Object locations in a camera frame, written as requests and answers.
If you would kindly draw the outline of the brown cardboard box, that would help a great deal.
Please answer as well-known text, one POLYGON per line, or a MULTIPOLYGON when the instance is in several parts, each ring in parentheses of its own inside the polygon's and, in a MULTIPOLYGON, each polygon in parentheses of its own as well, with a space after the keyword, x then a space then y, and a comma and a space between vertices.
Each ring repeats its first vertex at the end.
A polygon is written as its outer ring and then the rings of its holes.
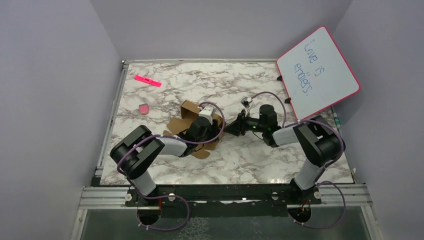
MULTIPOLYGON (((170 122, 166 125, 167 130, 163 131, 164 135, 167 136, 177 136, 178 133, 181 131, 188 129, 191 125, 191 123, 199 117, 199 112, 206 106, 213 106, 213 105, 207 105, 203 104, 202 106, 199 106, 189 100, 185 100, 181 106, 180 106, 180 117, 173 117, 170 122)), ((215 107, 215 112, 213 115, 213 119, 218 120, 218 129, 219 132, 217 136, 213 137, 210 140, 204 141, 204 142, 198 142, 198 144, 205 144, 204 149, 211 154, 211 151, 214 151, 217 147, 217 145, 222 140, 223 136, 225 135, 223 132, 221 132, 221 129, 223 127, 223 119, 221 116, 219 116, 217 113, 217 108, 215 107)), ((208 157, 196 157, 197 159, 206 159, 208 157)))

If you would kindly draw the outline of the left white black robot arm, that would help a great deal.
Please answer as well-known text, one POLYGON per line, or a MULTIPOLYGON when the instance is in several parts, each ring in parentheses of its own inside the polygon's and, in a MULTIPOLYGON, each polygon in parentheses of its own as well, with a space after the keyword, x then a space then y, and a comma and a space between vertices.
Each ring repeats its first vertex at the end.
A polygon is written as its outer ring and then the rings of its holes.
POLYGON ((139 190, 138 199, 144 205, 157 200, 157 185, 148 168, 159 155, 183 158, 193 154, 199 145, 205 146, 218 139, 219 121, 197 117, 189 128, 177 135, 152 134, 145 125, 140 125, 116 144, 110 157, 117 164, 118 171, 139 190))

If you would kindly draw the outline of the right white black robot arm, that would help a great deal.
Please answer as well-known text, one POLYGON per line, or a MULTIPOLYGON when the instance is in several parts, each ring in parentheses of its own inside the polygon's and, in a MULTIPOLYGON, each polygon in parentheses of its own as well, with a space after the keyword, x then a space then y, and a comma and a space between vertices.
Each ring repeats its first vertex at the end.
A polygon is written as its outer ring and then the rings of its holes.
POLYGON ((261 133, 264 143, 272 148, 299 143, 305 154, 299 173, 290 181, 289 199, 300 204, 306 200, 316 186, 324 170, 336 161, 345 150, 343 139, 322 117, 315 117, 290 127, 278 125, 277 113, 272 105, 259 108, 259 117, 250 117, 242 110, 237 118, 224 128, 233 136, 246 132, 261 133))

